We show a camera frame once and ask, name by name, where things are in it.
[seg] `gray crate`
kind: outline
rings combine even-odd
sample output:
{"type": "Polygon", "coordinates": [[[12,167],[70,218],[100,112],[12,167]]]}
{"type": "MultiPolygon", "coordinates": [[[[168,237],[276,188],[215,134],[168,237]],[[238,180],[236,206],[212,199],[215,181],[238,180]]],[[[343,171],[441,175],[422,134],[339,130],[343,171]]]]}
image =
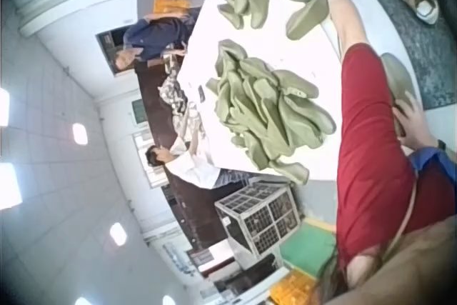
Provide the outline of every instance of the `gray crate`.
{"type": "Polygon", "coordinates": [[[257,259],[269,254],[300,225],[288,184],[255,183],[215,203],[227,235],[257,259]]]}

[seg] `ceiling light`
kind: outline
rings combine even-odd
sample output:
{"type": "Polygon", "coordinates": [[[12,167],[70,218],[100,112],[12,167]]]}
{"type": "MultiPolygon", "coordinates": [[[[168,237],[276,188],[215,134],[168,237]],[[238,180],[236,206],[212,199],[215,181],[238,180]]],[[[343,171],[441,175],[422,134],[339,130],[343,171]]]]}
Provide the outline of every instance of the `ceiling light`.
{"type": "Polygon", "coordinates": [[[74,141],[77,144],[80,144],[82,146],[87,145],[87,142],[89,141],[87,139],[86,128],[84,127],[83,124],[80,124],[80,123],[73,124],[73,137],[74,137],[74,141]]]}
{"type": "Polygon", "coordinates": [[[12,164],[0,164],[0,185],[0,210],[8,209],[22,202],[16,171],[12,164]]]}
{"type": "Polygon", "coordinates": [[[9,121],[9,93],[0,88],[0,126],[8,126],[9,121]]]}
{"type": "Polygon", "coordinates": [[[127,233],[120,223],[113,224],[109,233],[118,246],[123,246],[126,243],[127,233]]]}
{"type": "Polygon", "coordinates": [[[92,305],[92,304],[89,303],[86,298],[81,297],[81,298],[78,298],[78,300],[76,300],[74,305],[92,305]]]}
{"type": "Polygon", "coordinates": [[[165,296],[162,305],[176,305],[176,303],[170,296],[165,296]]]}

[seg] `green floor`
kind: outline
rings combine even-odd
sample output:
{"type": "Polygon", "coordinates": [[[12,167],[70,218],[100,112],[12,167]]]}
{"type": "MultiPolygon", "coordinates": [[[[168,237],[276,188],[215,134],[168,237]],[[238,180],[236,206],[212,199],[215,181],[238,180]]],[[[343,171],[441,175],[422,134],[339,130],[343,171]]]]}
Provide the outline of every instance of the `green floor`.
{"type": "Polygon", "coordinates": [[[316,276],[334,246],[332,232],[302,223],[298,231],[281,245],[281,255],[296,268],[316,276]]]}

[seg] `white table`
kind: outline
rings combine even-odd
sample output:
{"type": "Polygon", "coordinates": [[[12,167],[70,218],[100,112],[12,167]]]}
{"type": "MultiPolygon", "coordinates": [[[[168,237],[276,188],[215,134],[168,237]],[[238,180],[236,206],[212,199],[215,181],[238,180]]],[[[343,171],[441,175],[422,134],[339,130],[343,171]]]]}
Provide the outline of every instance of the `white table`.
{"type": "MultiPolygon", "coordinates": [[[[284,162],[302,163],[310,170],[310,179],[336,180],[338,150],[341,143],[341,64],[337,56],[336,30],[330,19],[310,31],[300,41],[286,38],[286,22],[300,6],[288,0],[271,0],[267,22],[261,30],[250,28],[245,19],[245,29],[235,30],[217,10],[224,0],[205,0],[199,20],[189,42],[189,52],[178,75],[186,95],[197,103],[207,133],[207,147],[214,165],[246,171],[257,171],[242,149],[230,142],[233,136],[223,127],[216,114],[216,96],[206,90],[205,83],[216,77],[214,63],[217,45],[222,39],[232,39],[242,45],[249,56],[257,56],[275,69],[288,69],[312,81],[320,91],[316,103],[325,108],[337,124],[337,132],[327,136],[323,146],[311,150],[302,147],[284,162]],[[197,88],[202,85],[206,101],[199,103],[197,88]]],[[[377,0],[354,0],[364,24],[368,38],[379,54],[391,52],[406,66],[411,75],[414,71],[408,54],[401,43],[388,15],[377,0]]],[[[276,174],[272,169],[262,173],[276,174]]]]}

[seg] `person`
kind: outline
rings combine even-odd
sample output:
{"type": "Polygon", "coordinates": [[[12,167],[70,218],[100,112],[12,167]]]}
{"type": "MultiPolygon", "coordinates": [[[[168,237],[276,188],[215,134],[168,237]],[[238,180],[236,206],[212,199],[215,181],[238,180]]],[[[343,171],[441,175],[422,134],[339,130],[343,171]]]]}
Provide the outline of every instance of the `person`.
{"type": "Polygon", "coordinates": [[[407,94],[410,104],[398,100],[393,107],[383,64],[369,45],[352,0],[328,0],[328,6],[341,43],[343,122],[336,246],[318,273],[313,295],[322,304],[369,284],[402,224],[406,227],[400,233],[406,235],[456,213],[455,153],[430,133],[412,95],[407,94]],[[400,141],[394,116],[406,132],[400,141]],[[401,144],[416,152],[408,158],[401,144]]]}
{"type": "Polygon", "coordinates": [[[215,167],[199,149],[199,127],[195,125],[189,148],[184,142],[189,120],[189,106],[184,114],[183,126],[173,146],[150,146],[146,159],[150,166],[165,166],[172,174],[202,189],[217,189],[227,184],[250,179],[257,174],[215,167]]]}
{"type": "Polygon", "coordinates": [[[188,13],[177,9],[167,14],[148,14],[127,29],[124,49],[116,54],[117,69],[124,70],[134,60],[146,61],[148,67],[162,64],[164,54],[184,56],[200,8],[188,13]],[[169,44],[183,49],[167,49],[169,44]]]}

